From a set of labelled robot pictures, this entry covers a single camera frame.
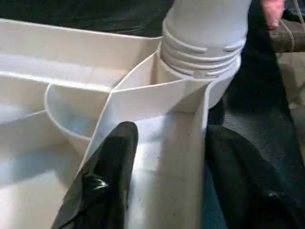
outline white plastic tray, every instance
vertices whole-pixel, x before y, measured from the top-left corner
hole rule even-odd
[[[122,121],[139,128],[126,228],[200,228],[208,109],[232,76],[178,78],[160,40],[0,20],[0,228],[50,228]]]

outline white plastic pipe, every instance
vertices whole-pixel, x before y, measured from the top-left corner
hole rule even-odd
[[[163,22],[162,60],[195,78],[235,74],[251,0],[176,0]]]

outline curved plastic divider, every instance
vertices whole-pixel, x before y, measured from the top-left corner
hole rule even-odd
[[[44,110],[48,84],[0,74],[0,124]]]
[[[165,74],[160,61],[158,50],[132,69],[114,88],[114,91],[177,81],[176,77]]]
[[[50,84],[45,94],[49,118],[73,147],[84,155],[108,92]]]

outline plastic divider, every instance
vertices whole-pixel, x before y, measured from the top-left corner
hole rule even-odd
[[[84,155],[107,100],[108,92],[50,84],[45,94],[49,118]]]
[[[0,74],[0,124],[44,110],[48,84]]]

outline black fabric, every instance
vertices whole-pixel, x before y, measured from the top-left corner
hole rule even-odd
[[[160,36],[161,22],[171,4],[172,0],[0,0],[0,17],[96,31]],[[274,168],[284,191],[304,206],[304,166],[260,0],[254,0],[250,7],[249,32],[242,52],[241,69],[223,99],[210,110],[209,124],[233,130],[251,142]],[[223,149],[228,147],[224,142],[215,144]],[[205,184],[212,190],[213,179],[207,179]],[[221,208],[211,193],[205,196],[211,201],[205,202],[209,206],[205,207],[204,214],[208,214],[207,210],[213,205],[214,215],[220,216]],[[218,219],[213,216],[205,217],[205,220],[203,226],[212,225],[209,229],[225,228],[223,222],[217,223]]]
[[[242,52],[241,69],[222,100],[210,110],[209,125],[226,127],[240,134],[257,148],[261,157],[261,160],[248,161],[253,172],[250,180],[252,186],[249,186],[250,178],[247,177],[240,158],[227,155],[230,150],[232,151],[228,141],[214,141],[210,136],[211,132],[207,134],[209,147],[206,153],[214,155],[221,151],[223,154],[223,157],[217,160],[218,170],[215,170],[215,166],[212,170],[215,183],[237,175],[239,177],[237,186],[216,187],[223,210],[227,209],[228,205],[231,206],[231,211],[224,212],[226,221],[230,222],[229,228],[243,228],[241,222],[244,211],[250,205],[253,178],[260,176],[260,166],[263,162],[271,169],[270,172],[265,172],[266,180],[272,183],[273,179],[276,179],[274,182],[278,182],[277,185],[283,193],[293,199],[300,209],[305,209],[305,169],[288,109],[282,77],[259,1],[254,1],[250,7],[249,32]],[[240,152],[244,156],[243,160],[245,158],[251,160],[250,156],[253,156],[251,153],[249,150]],[[213,163],[213,159],[208,160],[210,166]],[[232,177],[228,173],[219,176],[220,169],[231,171]],[[225,200],[225,196],[221,196],[225,191],[227,191],[226,197],[230,196],[231,199]],[[262,228],[277,227],[273,225]]]
[[[123,229],[138,145],[135,123],[120,123],[70,186],[52,229]]]
[[[0,18],[156,37],[173,0],[0,0]]]
[[[305,19],[305,1],[297,0],[301,14]],[[289,21],[300,22],[299,16],[297,14],[296,5],[294,0],[285,0],[285,8],[283,13],[283,18]]]
[[[302,202],[287,191],[281,173],[240,134],[209,125],[206,158],[229,228],[305,228]]]

